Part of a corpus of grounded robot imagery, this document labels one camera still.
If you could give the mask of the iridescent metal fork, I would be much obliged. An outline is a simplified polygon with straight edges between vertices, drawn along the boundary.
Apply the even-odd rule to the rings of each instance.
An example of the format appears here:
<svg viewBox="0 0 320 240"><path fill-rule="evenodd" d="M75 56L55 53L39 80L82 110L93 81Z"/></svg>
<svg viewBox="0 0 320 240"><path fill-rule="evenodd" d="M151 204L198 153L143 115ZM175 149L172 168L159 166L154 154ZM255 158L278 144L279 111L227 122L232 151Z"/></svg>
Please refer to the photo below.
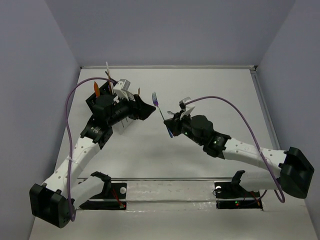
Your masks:
<svg viewBox="0 0 320 240"><path fill-rule="evenodd" d="M162 111L161 111L161 109L159 107L159 102L158 102L158 98L157 98L156 92L153 92L151 96L152 96L153 105L158 109L158 111L159 111L159 113L160 113L160 115L162 117L162 120L164 121L165 118L164 118L164 115L163 115L163 113L162 113ZM168 131L168 134L169 134L170 138L173 138L173 134L171 133L170 129L168 127L166 127L166 129Z"/></svg>

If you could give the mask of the orange plastic knife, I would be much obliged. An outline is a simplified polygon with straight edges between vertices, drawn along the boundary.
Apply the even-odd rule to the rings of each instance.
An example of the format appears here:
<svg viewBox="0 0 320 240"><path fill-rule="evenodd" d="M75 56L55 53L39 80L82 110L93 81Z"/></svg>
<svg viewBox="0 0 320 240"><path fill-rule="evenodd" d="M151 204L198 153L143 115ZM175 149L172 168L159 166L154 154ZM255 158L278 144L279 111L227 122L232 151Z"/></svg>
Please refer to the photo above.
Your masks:
<svg viewBox="0 0 320 240"><path fill-rule="evenodd" d="M94 93L95 93L96 97L98 98L101 95L101 93L100 93L100 89L99 89L99 86L96 81L93 84L93 88L94 88Z"/></svg>

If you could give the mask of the white chopstick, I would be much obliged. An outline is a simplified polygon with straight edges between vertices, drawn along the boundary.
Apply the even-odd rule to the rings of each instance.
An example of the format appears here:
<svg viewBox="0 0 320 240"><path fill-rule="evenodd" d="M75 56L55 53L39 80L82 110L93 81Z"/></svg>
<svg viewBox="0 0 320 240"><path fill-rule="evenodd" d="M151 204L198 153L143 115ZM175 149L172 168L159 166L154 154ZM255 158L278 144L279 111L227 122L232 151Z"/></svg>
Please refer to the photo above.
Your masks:
<svg viewBox="0 0 320 240"><path fill-rule="evenodd" d="M114 94L115 93L114 86L117 84L117 82L114 81L114 79L111 77L111 72L110 72L109 64L107 61L105 62L105 65L106 65L106 75L108 79L111 80L111 82L109 82L110 93Z"/></svg>

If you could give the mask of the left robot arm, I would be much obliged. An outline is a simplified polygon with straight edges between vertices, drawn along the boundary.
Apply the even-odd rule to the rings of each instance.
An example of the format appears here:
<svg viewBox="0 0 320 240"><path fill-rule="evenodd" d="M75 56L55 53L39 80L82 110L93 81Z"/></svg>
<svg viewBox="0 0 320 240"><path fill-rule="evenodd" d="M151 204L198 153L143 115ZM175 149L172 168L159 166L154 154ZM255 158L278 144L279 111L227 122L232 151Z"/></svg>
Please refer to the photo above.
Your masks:
<svg viewBox="0 0 320 240"><path fill-rule="evenodd" d="M73 196L73 184L91 159L105 146L113 134L113 125L125 118L147 119L156 108L133 95L132 99L104 94L88 103L92 112L76 144L58 169L42 184L34 184L29 190L31 212L35 217L58 228L64 228L75 220L76 209L90 197L104 198L110 194L111 178L101 172L89 177L89 186L81 194Z"/></svg>

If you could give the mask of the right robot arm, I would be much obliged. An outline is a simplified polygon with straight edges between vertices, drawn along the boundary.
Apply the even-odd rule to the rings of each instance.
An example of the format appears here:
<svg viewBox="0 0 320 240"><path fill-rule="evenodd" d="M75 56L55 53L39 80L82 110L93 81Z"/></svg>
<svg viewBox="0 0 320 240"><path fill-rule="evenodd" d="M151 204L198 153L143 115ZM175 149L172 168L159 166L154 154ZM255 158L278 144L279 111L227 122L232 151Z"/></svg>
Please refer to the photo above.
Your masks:
<svg viewBox="0 0 320 240"><path fill-rule="evenodd" d="M239 161L264 170L254 174L238 170L230 183L235 196L251 191L282 190L292 197L306 199L315 169L300 149L258 148L215 131L204 115L182 116L178 112L164 124L173 136L183 134L213 158Z"/></svg>

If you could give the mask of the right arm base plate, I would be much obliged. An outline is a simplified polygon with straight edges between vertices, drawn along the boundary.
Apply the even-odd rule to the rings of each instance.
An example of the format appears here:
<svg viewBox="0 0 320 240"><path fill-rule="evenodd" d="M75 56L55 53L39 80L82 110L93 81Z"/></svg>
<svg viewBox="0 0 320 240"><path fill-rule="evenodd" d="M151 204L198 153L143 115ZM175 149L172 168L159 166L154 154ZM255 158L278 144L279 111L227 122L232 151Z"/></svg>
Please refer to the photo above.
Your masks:
<svg viewBox="0 0 320 240"><path fill-rule="evenodd" d="M212 194L218 210L263 209L259 191L246 191L241 186L232 186L231 182L215 182Z"/></svg>

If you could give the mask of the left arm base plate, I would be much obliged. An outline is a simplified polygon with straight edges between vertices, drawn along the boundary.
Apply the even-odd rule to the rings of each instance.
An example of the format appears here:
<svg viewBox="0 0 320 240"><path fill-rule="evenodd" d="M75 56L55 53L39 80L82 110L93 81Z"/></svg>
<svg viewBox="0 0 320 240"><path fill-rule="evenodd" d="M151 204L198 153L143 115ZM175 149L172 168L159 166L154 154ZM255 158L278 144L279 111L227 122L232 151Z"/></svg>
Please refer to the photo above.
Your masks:
<svg viewBox="0 0 320 240"><path fill-rule="evenodd" d="M94 172L80 184L85 188L85 200L77 206L80 210L124 211L127 209L127 183L113 182L109 175Z"/></svg>

